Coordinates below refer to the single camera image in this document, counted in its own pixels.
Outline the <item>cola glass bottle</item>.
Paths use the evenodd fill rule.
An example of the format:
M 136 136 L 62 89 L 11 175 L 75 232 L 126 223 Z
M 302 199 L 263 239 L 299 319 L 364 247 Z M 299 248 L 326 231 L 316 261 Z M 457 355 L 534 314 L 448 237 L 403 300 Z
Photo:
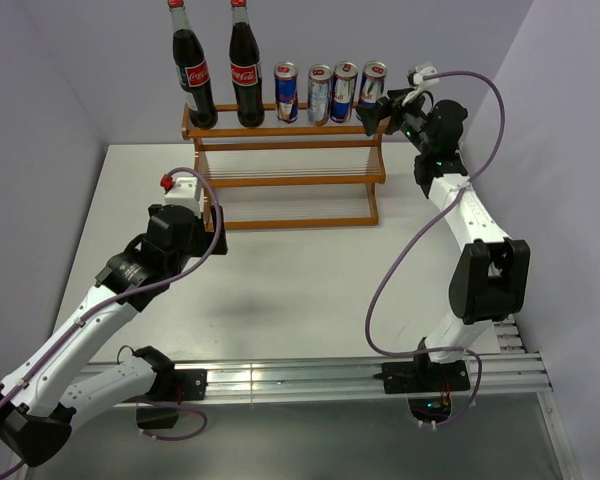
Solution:
M 204 50 L 191 27 L 184 2 L 169 0 L 167 4 L 173 30 L 172 55 L 186 95 L 189 119 L 197 128 L 211 129 L 217 123 L 218 113 Z
M 243 127 L 256 128 L 265 117 L 260 51 L 249 23 L 247 2 L 231 1 L 230 5 L 232 32 L 229 59 L 237 116 Z

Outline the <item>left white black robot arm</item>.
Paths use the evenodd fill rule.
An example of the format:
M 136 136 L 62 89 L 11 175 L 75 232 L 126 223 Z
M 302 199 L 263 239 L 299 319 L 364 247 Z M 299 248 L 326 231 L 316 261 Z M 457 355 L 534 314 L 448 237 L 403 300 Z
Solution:
M 0 439 L 29 467 L 55 456 L 72 432 L 136 397 L 171 398 L 175 366 L 153 347 L 86 381 L 75 379 L 97 351 L 171 283 L 228 251 L 223 210 L 201 216 L 181 205 L 149 208 L 145 232 L 114 255 L 70 318 L 18 369 L 0 381 Z

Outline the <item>energy drink can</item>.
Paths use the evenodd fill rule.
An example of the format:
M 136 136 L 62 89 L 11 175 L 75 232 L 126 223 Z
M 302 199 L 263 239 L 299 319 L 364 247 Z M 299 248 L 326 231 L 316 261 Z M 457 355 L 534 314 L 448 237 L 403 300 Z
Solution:
M 298 116 L 297 77 L 298 70 L 291 62 L 274 67 L 276 114 L 284 123 L 293 123 Z
M 334 67 L 330 118 L 336 123 L 345 123 L 351 116 L 355 98 L 358 69 L 349 61 L 341 61 Z
M 384 92 L 387 67 L 379 61 L 364 65 L 358 95 L 359 106 L 374 106 Z
M 314 126 L 322 126 L 329 119 L 333 71 L 324 64 L 315 64 L 308 72 L 307 114 Z

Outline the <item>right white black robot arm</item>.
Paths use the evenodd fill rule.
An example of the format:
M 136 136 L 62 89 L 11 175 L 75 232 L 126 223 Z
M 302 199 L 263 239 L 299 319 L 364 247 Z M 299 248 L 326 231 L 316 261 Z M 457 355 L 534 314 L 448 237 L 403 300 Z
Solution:
M 423 389 L 458 376 L 465 351 L 494 323 L 519 312 L 524 303 L 530 247 L 515 240 L 488 213 L 473 189 L 459 141 L 468 112 L 453 100 L 440 100 L 424 112 L 426 96 L 393 90 L 373 105 L 356 109 L 367 135 L 380 123 L 403 133 L 417 149 L 414 178 L 439 210 L 460 250 L 448 288 L 449 311 L 418 345 L 413 378 Z

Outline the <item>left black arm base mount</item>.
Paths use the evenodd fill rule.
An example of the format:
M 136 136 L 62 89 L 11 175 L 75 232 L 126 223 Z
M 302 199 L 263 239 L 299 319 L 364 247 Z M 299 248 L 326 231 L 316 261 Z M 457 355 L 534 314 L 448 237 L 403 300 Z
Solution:
M 205 369 L 174 369 L 159 373 L 156 385 L 141 396 L 142 403 L 136 407 L 136 425 L 142 433 L 168 438 L 164 431 L 173 429 L 182 416 L 189 401 L 202 401 L 207 388 Z

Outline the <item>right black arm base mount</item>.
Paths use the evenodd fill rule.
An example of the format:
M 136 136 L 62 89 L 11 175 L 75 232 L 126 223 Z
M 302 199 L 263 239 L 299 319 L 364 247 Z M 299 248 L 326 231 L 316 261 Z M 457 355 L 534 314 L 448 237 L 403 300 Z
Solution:
M 439 364 L 427 356 L 412 361 L 387 362 L 373 376 L 383 382 L 384 392 L 396 394 L 427 394 L 427 397 L 409 399 L 411 413 L 422 421 L 446 420 L 452 411 L 451 394 L 470 389 L 466 365 L 462 360 Z

